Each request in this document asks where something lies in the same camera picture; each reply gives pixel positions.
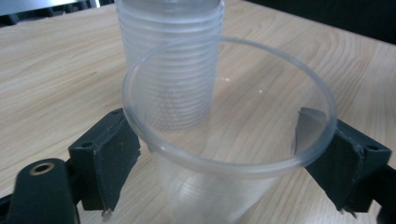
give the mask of stack of plastic cups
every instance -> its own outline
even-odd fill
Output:
[[[117,11],[128,65],[154,48],[199,35],[220,35],[222,0],[119,0]],[[145,103],[139,113],[153,125],[181,130],[209,112],[215,82],[218,44],[172,49],[145,66]]]

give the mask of transparent cup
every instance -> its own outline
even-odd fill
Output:
[[[221,33],[222,0],[117,0],[116,5],[128,65],[180,38]]]
[[[183,84],[153,85],[145,69],[175,49],[202,43],[219,47],[209,88],[192,85],[192,94],[156,96],[161,88]],[[196,94],[205,106],[191,101]],[[162,97],[158,104],[156,97]],[[331,94],[311,69],[278,49],[231,37],[156,48],[129,69],[122,101],[128,122],[152,153],[175,223],[237,223],[280,176],[321,155],[336,123]],[[172,116],[162,113],[164,105]],[[307,108],[320,114],[314,122],[302,122]],[[179,116],[194,125],[163,125]]]

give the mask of cup rim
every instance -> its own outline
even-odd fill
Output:
[[[255,164],[241,164],[241,163],[229,163],[222,161],[212,161],[210,159],[201,158],[198,155],[194,155],[187,152],[181,148],[173,146],[163,140],[158,134],[147,127],[144,122],[142,122],[137,114],[135,113],[134,106],[132,104],[132,94],[129,87],[134,81],[134,71],[138,69],[139,65],[145,60],[153,57],[155,54],[165,51],[166,49],[172,48],[181,44],[188,44],[193,42],[204,42],[204,41],[219,41],[221,43],[236,43],[251,46],[253,48],[258,48],[265,50],[275,56],[278,56],[289,63],[293,63],[298,66],[301,70],[305,72],[307,76],[318,86],[321,92],[324,94],[326,103],[328,106],[329,120],[327,125],[316,140],[316,142],[309,148],[301,153],[294,155],[291,158],[285,160],[270,162],[270,163],[255,163]],[[284,173],[290,172],[296,168],[306,166],[316,160],[326,149],[326,146],[331,142],[332,136],[336,127],[336,107],[332,94],[324,82],[318,77],[318,75],[299,60],[291,57],[289,54],[281,51],[280,49],[275,49],[266,46],[261,43],[244,40],[229,36],[199,36],[195,38],[182,39],[168,43],[166,45],[160,46],[143,58],[138,60],[132,66],[129,67],[128,72],[125,76],[122,86],[122,103],[125,117],[127,118],[132,129],[139,135],[139,137],[146,142],[150,152],[155,152],[165,157],[166,159],[173,161],[180,166],[188,167],[192,170],[199,171],[202,173],[211,173],[215,175],[226,175],[232,176],[233,178],[263,178],[276,175],[282,175]]]
[[[211,10],[208,10],[205,15],[208,15],[208,17],[203,17],[203,13],[198,13],[196,15],[187,15],[190,20],[181,20],[179,17],[169,17],[167,16],[166,19],[163,19],[163,15],[156,15],[154,13],[150,13],[149,11],[139,11],[134,9],[133,7],[125,5],[122,1],[119,1],[116,4],[117,11],[119,14],[119,19],[123,20],[123,18],[126,17],[134,17],[137,20],[143,20],[143,21],[150,21],[150,22],[161,22],[161,23],[168,23],[168,24],[189,24],[192,22],[202,22],[202,21],[212,21],[216,17],[221,17],[222,14],[224,13],[224,0],[219,0],[219,4],[212,8]]]

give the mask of wooden table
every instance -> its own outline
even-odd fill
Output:
[[[226,1],[225,35],[282,49],[330,87],[338,118],[396,148],[396,47],[247,2]],[[121,107],[126,72],[115,6],[0,29],[0,197],[31,162],[67,160],[67,147]],[[107,223],[168,223],[146,146]],[[390,164],[396,165],[395,157]],[[243,223],[375,223],[336,211],[305,170],[283,177]],[[82,223],[101,212],[80,210]]]

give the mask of wood grain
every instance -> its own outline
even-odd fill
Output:
[[[325,81],[338,118],[396,148],[396,47],[266,7],[226,1],[223,33],[279,48]],[[0,29],[0,197],[31,162],[66,160],[67,147],[121,107],[126,71],[114,6]],[[390,164],[396,166],[393,156]],[[375,223],[341,215],[305,170],[283,177],[242,223]],[[102,221],[80,209],[82,223]],[[169,223],[145,145],[107,223]]]

